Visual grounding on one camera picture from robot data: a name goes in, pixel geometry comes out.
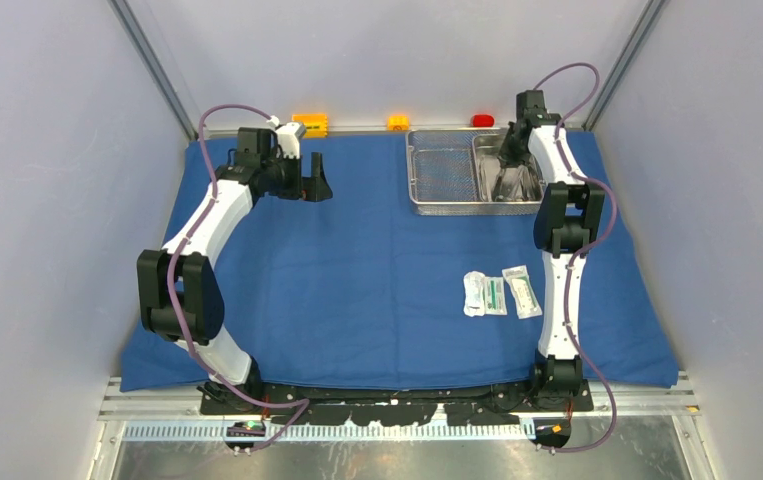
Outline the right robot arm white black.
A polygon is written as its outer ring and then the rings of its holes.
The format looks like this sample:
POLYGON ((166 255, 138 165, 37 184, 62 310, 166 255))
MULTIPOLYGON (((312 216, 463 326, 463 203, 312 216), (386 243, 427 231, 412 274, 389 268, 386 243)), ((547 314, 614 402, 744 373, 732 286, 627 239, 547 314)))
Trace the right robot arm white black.
POLYGON ((590 181, 567 144, 562 118, 548 111, 538 89, 516 97, 516 118, 500 145, 500 192, 518 170, 542 183, 533 240, 542 253, 546 291, 543 327, 528 387, 531 403, 553 410, 585 385, 579 353, 581 276, 589 247, 599 233, 606 191, 590 181))

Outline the wire mesh steel tray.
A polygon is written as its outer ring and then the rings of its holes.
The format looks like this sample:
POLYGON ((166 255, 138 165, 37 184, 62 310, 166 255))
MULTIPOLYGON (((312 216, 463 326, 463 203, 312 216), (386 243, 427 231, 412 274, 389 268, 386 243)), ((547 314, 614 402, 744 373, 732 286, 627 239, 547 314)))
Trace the wire mesh steel tray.
POLYGON ((472 142, 476 135, 506 129, 420 129, 406 134, 408 195, 416 213, 433 216, 535 214, 532 203, 483 201, 472 142))

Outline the white gauze roll packet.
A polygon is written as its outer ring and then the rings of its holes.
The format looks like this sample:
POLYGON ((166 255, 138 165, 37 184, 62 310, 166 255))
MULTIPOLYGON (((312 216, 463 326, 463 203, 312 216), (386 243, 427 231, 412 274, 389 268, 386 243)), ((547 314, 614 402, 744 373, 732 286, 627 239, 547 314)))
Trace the white gauze roll packet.
POLYGON ((486 314, 484 299, 484 281, 482 272, 470 271, 463 277, 465 300, 463 312, 468 317, 481 317, 486 314))

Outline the green white sterile packet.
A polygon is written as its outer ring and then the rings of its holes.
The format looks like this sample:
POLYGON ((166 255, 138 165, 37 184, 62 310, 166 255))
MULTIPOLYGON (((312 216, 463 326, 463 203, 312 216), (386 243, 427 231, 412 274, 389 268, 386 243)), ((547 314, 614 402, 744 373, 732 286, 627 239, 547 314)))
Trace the green white sterile packet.
POLYGON ((507 302, 505 282, 501 277, 485 277, 482 282, 484 313, 486 315, 505 316, 507 302))

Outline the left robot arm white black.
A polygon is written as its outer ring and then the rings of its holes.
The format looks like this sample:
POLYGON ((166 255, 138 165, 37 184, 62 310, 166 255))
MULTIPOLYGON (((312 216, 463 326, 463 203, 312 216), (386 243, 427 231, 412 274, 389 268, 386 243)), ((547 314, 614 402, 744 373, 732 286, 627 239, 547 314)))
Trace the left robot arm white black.
POLYGON ((142 324, 185 350, 210 377, 205 391, 237 412, 265 406, 256 360, 224 324, 225 301, 214 268, 239 223, 266 195, 321 202, 333 196, 323 156, 311 156, 302 173, 299 122, 269 128, 241 128, 232 159, 210 169, 210 184, 181 231, 158 250, 143 251, 136 263, 142 324))

